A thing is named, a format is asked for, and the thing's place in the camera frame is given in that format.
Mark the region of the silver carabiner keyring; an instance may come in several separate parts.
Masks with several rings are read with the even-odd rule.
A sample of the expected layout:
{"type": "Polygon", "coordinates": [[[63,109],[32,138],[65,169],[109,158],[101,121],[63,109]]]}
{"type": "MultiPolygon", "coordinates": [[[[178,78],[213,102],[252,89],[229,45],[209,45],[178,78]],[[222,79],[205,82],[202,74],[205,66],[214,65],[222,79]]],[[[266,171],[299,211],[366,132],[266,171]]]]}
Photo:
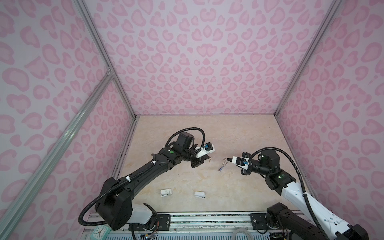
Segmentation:
{"type": "Polygon", "coordinates": [[[224,158],[224,159],[223,159],[223,162],[222,162],[222,165],[221,165],[221,167],[218,169],[218,171],[221,172],[221,171],[224,169],[224,167],[227,165],[227,163],[228,163],[228,159],[227,159],[227,158],[224,158]]]}

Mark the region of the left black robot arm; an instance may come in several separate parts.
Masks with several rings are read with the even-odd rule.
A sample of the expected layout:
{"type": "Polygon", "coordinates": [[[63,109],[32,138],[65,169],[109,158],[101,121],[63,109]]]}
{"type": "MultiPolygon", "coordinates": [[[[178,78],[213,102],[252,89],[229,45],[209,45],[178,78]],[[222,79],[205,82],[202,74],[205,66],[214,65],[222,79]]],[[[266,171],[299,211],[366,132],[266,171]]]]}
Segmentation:
{"type": "Polygon", "coordinates": [[[135,196],[158,176],[183,161],[189,162],[192,168],[202,165],[214,150],[210,142],[195,144],[195,138],[188,130],[176,132],[148,163],[125,177],[105,181],[101,199],[95,203],[95,210],[103,219],[99,224],[108,225],[114,231],[126,224],[153,229],[157,212],[148,204],[134,205],[135,196]]]}

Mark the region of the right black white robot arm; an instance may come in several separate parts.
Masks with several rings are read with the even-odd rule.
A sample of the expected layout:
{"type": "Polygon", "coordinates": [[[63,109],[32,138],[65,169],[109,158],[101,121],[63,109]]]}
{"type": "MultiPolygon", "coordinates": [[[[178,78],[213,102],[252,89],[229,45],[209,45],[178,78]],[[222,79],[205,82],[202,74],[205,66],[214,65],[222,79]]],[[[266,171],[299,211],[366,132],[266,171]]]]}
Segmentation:
{"type": "Polygon", "coordinates": [[[241,174],[264,177],[270,190],[298,208],[307,220],[277,203],[267,208],[266,223],[271,229],[289,230],[303,240],[367,240],[368,232],[360,225],[351,225],[327,209],[307,191],[295,161],[283,150],[266,147],[253,154],[226,158],[225,162],[241,168],[241,174]]]}

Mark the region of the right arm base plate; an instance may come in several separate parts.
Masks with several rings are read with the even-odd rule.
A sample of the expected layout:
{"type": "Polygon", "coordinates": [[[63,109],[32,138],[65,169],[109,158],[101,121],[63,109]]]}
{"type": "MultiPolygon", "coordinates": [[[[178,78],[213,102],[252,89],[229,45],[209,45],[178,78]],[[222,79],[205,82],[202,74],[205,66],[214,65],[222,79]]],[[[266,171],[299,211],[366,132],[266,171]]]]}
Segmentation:
{"type": "Polygon", "coordinates": [[[250,214],[251,224],[253,230],[256,230],[258,233],[265,234],[270,229],[266,219],[266,213],[253,213],[250,214]]]}

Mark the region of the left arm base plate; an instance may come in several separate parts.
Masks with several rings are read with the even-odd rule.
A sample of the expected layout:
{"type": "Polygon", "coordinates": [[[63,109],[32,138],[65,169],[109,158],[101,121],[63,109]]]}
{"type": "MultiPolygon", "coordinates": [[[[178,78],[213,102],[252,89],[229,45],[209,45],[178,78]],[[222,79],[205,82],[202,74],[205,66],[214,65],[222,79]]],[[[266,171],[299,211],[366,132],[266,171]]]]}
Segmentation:
{"type": "Polygon", "coordinates": [[[170,229],[171,215],[154,214],[145,224],[129,224],[129,231],[168,231],[170,229]]]}

